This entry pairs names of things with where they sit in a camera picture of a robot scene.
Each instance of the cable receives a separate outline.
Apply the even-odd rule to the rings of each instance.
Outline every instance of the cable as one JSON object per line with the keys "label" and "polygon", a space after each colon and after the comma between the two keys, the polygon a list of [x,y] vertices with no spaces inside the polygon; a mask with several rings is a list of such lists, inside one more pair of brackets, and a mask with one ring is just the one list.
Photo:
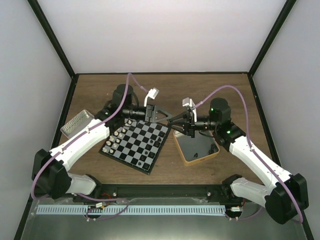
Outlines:
{"label": "cable", "polygon": [[[106,193],[106,192],[104,192],[104,193],[102,193],[101,194],[102,196],[107,196],[109,199],[111,199],[111,196],[108,194],[108,193]],[[110,202],[109,201],[103,201],[103,202],[107,202],[107,205],[105,206],[105,207],[107,207],[107,206],[109,206],[110,205]],[[108,216],[108,217],[104,217],[104,218],[94,218],[93,220],[94,221],[102,221],[102,220],[107,220],[107,219],[112,219],[112,218],[114,218],[114,217],[117,217],[117,216],[119,216],[120,214],[122,214],[127,208],[128,208],[128,206],[129,206],[129,204],[127,204],[126,205],[126,207],[123,209],[123,210],[121,210],[121,211],[119,211],[119,212],[117,212],[115,215],[112,215],[112,216]],[[92,210],[100,210],[100,208],[91,208],[91,209],[88,209],[88,211],[86,212],[86,214],[85,214],[85,218],[86,218],[86,220],[89,222],[89,216],[88,216],[88,214],[92,211]]]}
{"label": "cable", "polygon": [[243,199],[243,203],[242,203],[242,211],[245,210],[245,204],[246,204],[246,199]]}
{"label": "cable", "polygon": [[250,136],[249,136],[249,117],[248,117],[248,109],[247,109],[247,105],[246,105],[246,101],[244,99],[244,96],[242,96],[241,92],[234,86],[232,85],[223,85],[221,87],[218,87],[216,90],[214,90],[213,92],[211,92],[205,99],[203,99],[202,101],[198,102],[192,109],[196,109],[198,107],[200,107],[202,104],[204,104],[210,97],[212,97],[213,94],[215,94],[216,92],[220,91],[221,89],[224,88],[231,88],[233,90],[235,90],[243,103],[243,107],[244,107],[244,113],[245,113],[245,122],[246,122],[246,139],[249,145],[249,148],[251,149],[251,151],[253,152],[253,154],[260,160],[260,162],[262,162],[262,164],[270,171],[270,173],[272,173],[272,175],[274,175],[274,177],[277,179],[277,181],[281,184],[281,186],[284,188],[284,190],[286,191],[286,193],[288,194],[288,196],[290,197],[296,212],[299,216],[299,223],[302,224],[302,222],[304,221],[304,218],[302,216],[301,210],[298,206],[297,201],[295,200],[295,197],[293,196],[293,194],[291,193],[291,191],[289,190],[289,188],[286,186],[286,184],[281,180],[281,178],[274,172],[274,170],[262,159],[262,157],[259,156],[259,154],[256,152],[256,150],[253,148],[251,140],[250,140]]}
{"label": "cable", "polygon": [[[124,89],[124,92],[123,92],[123,98],[120,102],[120,105],[119,107],[115,110],[115,112],[113,114],[111,114],[108,118],[106,118],[105,120],[103,120],[102,122],[90,127],[88,130],[91,131],[99,126],[101,126],[102,124],[105,124],[106,122],[108,122],[110,119],[112,119],[115,115],[117,115],[117,113],[120,111],[120,109],[122,108],[125,100],[126,100],[126,96],[127,96],[127,92],[128,92],[128,87],[129,87],[129,79],[130,77],[133,78],[133,80],[135,81],[135,83],[141,88],[143,89],[144,91],[148,92],[147,89],[145,89],[143,86],[141,86],[138,81],[135,79],[135,77],[131,74],[131,73],[128,73],[127,76],[126,76],[126,82],[125,82],[125,89]],[[70,147],[70,145],[72,145],[75,141],[77,141],[79,138],[81,138],[82,136],[84,136],[85,134],[87,133],[87,131],[83,131],[82,133],[80,133],[77,137],[75,137],[73,140],[71,140],[68,144],[66,144],[63,148],[62,148],[62,151],[65,151],[68,147]],[[41,176],[41,174],[44,172],[44,170],[47,168],[47,166],[57,157],[61,154],[60,151],[58,151],[55,155],[53,155],[39,170],[39,172],[36,174],[36,176],[34,177],[34,180],[32,182],[32,186],[31,186],[31,197],[33,200],[40,200],[40,199],[43,199],[43,198],[46,198],[48,197],[49,195],[48,194],[45,194],[41,197],[36,197],[35,196],[35,188],[36,188],[36,185],[37,185],[37,181],[39,179],[39,177]],[[82,196],[83,198],[87,198],[89,199],[88,196],[86,195],[83,195]],[[120,198],[114,198],[113,201],[115,200],[123,200],[123,199],[120,199]]]}
{"label": "cable", "polygon": [[111,102],[112,102],[112,100],[107,101],[107,102],[105,103],[105,105],[103,106],[103,108],[108,107],[108,106],[110,105],[110,103],[111,103]]}
{"label": "cable", "polygon": [[139,99],[138,99],[137,95],[135,94],[135,92],[132,92],[132,95],[133,95],[133,97],[134,97],[136,106],[139,107]]}
{"label": "cable", "polygon": [[[125,206],[124,209],[122,209],[121,211],[117,212],[116,214],[114,214],[112,216],[107,216],[107,217],[104,217],[104,218],[100,218],[100,217],[99,218],[94,218],[93,220],[94,221],[103,221],[103,220],[113,219],[113,218],[119,216],[120,214],[122,214],[124,211],[126,211],[128,207],[129,207],[129,205]],[[88,222],[89,222],[89,219],[90,219],[88,214],[93,210],[100,210],[100,209],[99,208],[91,208],[86,212],[85,217],[86,217],[86,220]]]}
{"label": "cable", "polygon": [[132,73],[128,73],[127,75],[129,75],[130,77],[132,77],[133,81],[136,83],[136,85],[142,89],[143,91],[145,91],[146,93],[149,92],[149,90],[147,90],[144,86],[141,86],[140,83],[136,80],[135,76]]}
{"label": "cable", "polygon": [[215,124],[215,127],[214,127],[214,134],[215,134],[215,135],[218,135],[218,134],[217,134],[217,128],[218,128],[219,124],[220,124],[219,121]]}
{"label": "cable", "polygon": [[212,136],[212,135],[204,134],[203,131],[199,131],[199,134],[202,135],[202,136],[208,137],[208,138],[214,138],[214,136]]}

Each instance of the red wire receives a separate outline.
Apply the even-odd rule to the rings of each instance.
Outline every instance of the red wire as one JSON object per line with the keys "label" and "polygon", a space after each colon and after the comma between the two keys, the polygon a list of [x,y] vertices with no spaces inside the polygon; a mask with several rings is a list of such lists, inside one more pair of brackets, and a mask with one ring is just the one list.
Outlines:
{"label": "red wire", "polygon": [[243,199],[242,211],[245,209],[245,203],[246,203],[246,200],[245,200],[245,199]]}
{"label": "red wire", "polygon": [[[101,196],[107,196],[107,197],[108,197],[108,199],[111,199],[110,194],[108,194],[108,193],[106,193],[106,192],[101,193]],[[109,202],[109,201],[107,201],[107,202],[106,202],[106,207],[108,207],[108,206],[109,206],[109,204],[110,204],[110,202]]]}

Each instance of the black frame edge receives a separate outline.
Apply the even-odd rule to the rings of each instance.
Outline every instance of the black frame edge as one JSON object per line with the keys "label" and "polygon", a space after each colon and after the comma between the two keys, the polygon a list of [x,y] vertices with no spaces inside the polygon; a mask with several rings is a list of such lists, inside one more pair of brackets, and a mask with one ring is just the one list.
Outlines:
{"label": "black frame edge", "polygon": [[247,71],[159,71],[159,72],[101,72],[101,73],[78,73],[79,75],[125,75],[131,73],[133,75],[187,75],[187,74],[248,74]]}
{"label": "black frame edge", "polygon": [[76,74],[75,74],[73,68],[71,67],[69,60],[67,59],[67,56],[66,56],[64,50],[62,49],[62,47],[61,47],[54,31],[52,30],[44,12],[42,11],[41,6],[39,5],[38,1],[37,0],[27,0],[27,1],[29,3],[30,7],[32,8],[35,16],[39,20],[47,37],[49,38],[53,48],[55,49],[56,53],[58,54],[66,71],[68,72],[68,74],[70,75],[71,78],[74,78]]}
{"label": "black frame edge", "polygon": [[[116,193],[118,198],[198,198],[207,199],[209,203],[220,205],[239,206],[243,201],[242,197],[228,199],[221,194],[222,184],[102,184],[102,193]],[[65,197],[73,198],[75,203],[92,203],[80,196],[66,194]]]}
{"label": "black frame edge", "polygon": [[[69,90],[67,92],[67,95],[66,95],[66,98],[65,98],[65,101],[64,101],[64,105],[63,105],[63,108],[62,108],[62,112],[61,112],[61,115],[60,115],[60,118],[59,118],[59,122],[58,122],[58,125],[57,125],[57,128],[56,128],[55,134],[54,134],[54,138],[53,138],[53,141],[52,141],[51,148],[55,148],[55,147],[57,147],[59,145],[59,141],[60,141],[61,134],[62,134],[60,129],[66,122],[67,115],[68,115],[69,108],[70,108],[71,101],[72,101],[72,97],[74,95],[74,92],[75,92],[75,89],[76,89],[76,85],[77,85],[77,82],[78,82],[78,78],[79,78],[79,74],[76,74],[75,77],[71,80],[71,83],[70,83],[70,86],[69,86]],[[33,199],[31,198],[31,196],[29,196],[29,198],[27,200],[27,203],[25,205],[25,208],[24,208],[20,223],[19,223],[18,228],[17,228],[17,230],[15,232],[14,240],[20,240],[22,238],[22,235],[23,235],[23,232],[24,232],[24,229],[25,229],[25,225],[26,225],[26,222],[27,222],[27,219],[28,219],[28,216],[29,216],[29,212],[30,212],[30,209],[31,209],[31,206],[32,206],[32,202],[33,202]]]}
{"label": "black frame edge", "polygon": [[[258,96],[258,92],[257,92],[256,86],[255,86],[255,83],[254,83],[254,79],[253,79],[253,76],[250,73],[248,73],[248,79],[249,79],[250,87],[251,87],[251,90],[252,90],[252,93],[253,93],[253,96],[254,96],[256,108],[258,109],[258,113],[259,113],[260,120],[261,120],[261,123],[262,123],[262,127],[263,127],[263,131],[264,131],[264,134],[265,134],[265,138],[266,138],[266,141],[268,143],[268,147],[269,147],[269,150],[270,150],[270,153],[271,153],[271,158],[276,164],[281,166],[281,163],[280,163],[280,160],[279,160],[279,156],[278,156],[278,153],[277,153],[277,150],[276,150],[276,146],[275,146],[275,143],[274,143],[274,141],[272,139],[271,132],[270,132],[270,129],[269,129],[269,126],[268,126],[268,123],[267,123],[267,119],[266,119],[265,113],[263,111],[263,108],[262,108],[262,105],[261,105],[261,102],[260,102],[260,99],[259,99],[259,96]],[[303,227],[305,236],[306,236],[307,240],[314,240],[314,236],[313,236],[313,234],[311,232],[311,228],[309,226],[309,223],[308,223],[307,217],[305,215],[305,212],[304,211],[301,211],[301,212],[302,212],[302,216],[303,216],[302,227]]]}
{"label": "black frame edge", "polygon": [[294,7],[297,0],[286,0],[285,4],[283,5],[282,10],[280,11],[277,19],[275,20],[268,36],[266,37],[262,48],[260,49],[258,55],[256,56],[252,67],[249,70],[249,73],[253,76],[255,75],[258,67],[260,66],[261,62],[263,61],[265,55],[267,54],[271,44],[275,40],[279,30],[281,29],[282,25],[287,19],[291,9]]}
{"label": "black frame edge", "polygon": [[279,160],[279,157],[278,157],[278,154],[277,154],[276,146],[275,146],[275,143],[274,143],[274,141],[272,139],[271,132],[270,132],[269,126],[267,124],[267,119],[266,119],[264,110],[262,108],[262,105],[261,105],[261,102],[260,102],[260,99],[259,99],[259,96],[258,96],[258,93],[257,93],[257,89],[256,89],[256,86],[255,86],[255,83],[254,83],[254,79],[249,73],[248,73],[247,76],[248,76],[249,84],[250,84],[250,87],[251,87],[251,90],[252,90],[252,93],[253,93],[253,97],[254,97],[254,101],[255,101],[255,104],[256,104],[256,108],[258,109],[258,113],[259,113],[260,120],[261,120],[261,123],[262,123],[264,135],[265,135],[265,138],[266,138],[266,142],[268,143],[268,147],[269,147],[269,150],[270,150],[270,153],[271,153],[271,158],[276,164],[281,166],[281,163],[280,163],[280,160]]}

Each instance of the white wall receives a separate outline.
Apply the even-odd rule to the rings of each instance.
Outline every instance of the white wall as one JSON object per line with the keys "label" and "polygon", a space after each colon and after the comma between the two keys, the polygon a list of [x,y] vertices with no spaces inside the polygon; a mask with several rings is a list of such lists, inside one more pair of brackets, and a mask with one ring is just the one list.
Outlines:
{"label": "white wall", "polygon": [[285,0],[39,0],[76,73],[249,71]]}
{"label": "white wall", "polygon": [[254,76],[280,161],[307,180],[320,239],[320,1],[297,1]]}
{"label": "white wall", "polygon": [[13,239],[35,153],[49,149],[70,77],[26,0],[0,3],[0,239]]}

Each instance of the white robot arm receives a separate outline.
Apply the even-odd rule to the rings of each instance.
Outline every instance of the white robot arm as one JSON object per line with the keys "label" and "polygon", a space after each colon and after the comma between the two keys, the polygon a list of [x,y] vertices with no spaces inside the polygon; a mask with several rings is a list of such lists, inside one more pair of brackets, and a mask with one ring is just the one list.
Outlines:
{"label": "white robot arm", "polygon": [[[50,154],[53,156],[56,153],[60,152],[55,159],[61,161],[65,170],[68,172],[75,162],[84,155],[89,149],[100,141],[108,138],[110,136],[109,127],[104,124],[96,127],[95,129],[89,131],[88,129],[101,123],[100,119],[93,119],[91,122],[85,126],[85,128],[73,136],[71,139],[61,144],[58,147],[51,149]],[[86,132],[82,137],[76,140],[75,144],[71,144],[67,149],[64,150],[64,147],[70,142],[74,141],[80,134]],[[71,178],[71,185],[66,191],[67,194],[79,193],[84,195],[89,195],[96,187],[96,182],[87,175],[77,175],[68,173],[68,176]]]}
{"label": "white robot arm", "polygon": [[[228,199],[244,198],[257,203],[264,207],[277,223],[284,224],[297,214],[297,210],[289,194],[275,177],[277,175],[301,210],[309,206],[306,179],[300,174],[292,175],[277,165],[252,142],[251,149],[246,133],[231,121],[231,108],[224,98],[211,100],[209,114],[206,116],[197,115],[190,98],[184,99],[182,105],[187,107],[187,111],[170,119],[169,126],[192,138],[195,137],[195,131],[212,131],[215,141],[244,162],[263,182],[261,185],[237,174],[230,176],[222,182],[223,192]],[[274,173],[252,152],[253,149]]]}
{"label": "white robot arm", "polygon": [[[255,151],[260,157],[273,169],[273,171],[285,182],[290,179],[291,173],[278,166],[254,144]],[[273,189],[277,187],[278,180],[266,168],[265,165],[254,155],[248,146],[248,140],[245,136],[238,137],[230,144],[229,151],[232,155],[244,162],[263,182],[264,185],[246,180],[244,177],[238,178],[230,185],[233,193],[237,197],[248,199],[254,203],[265,207],[266,196],[269,196]]]}

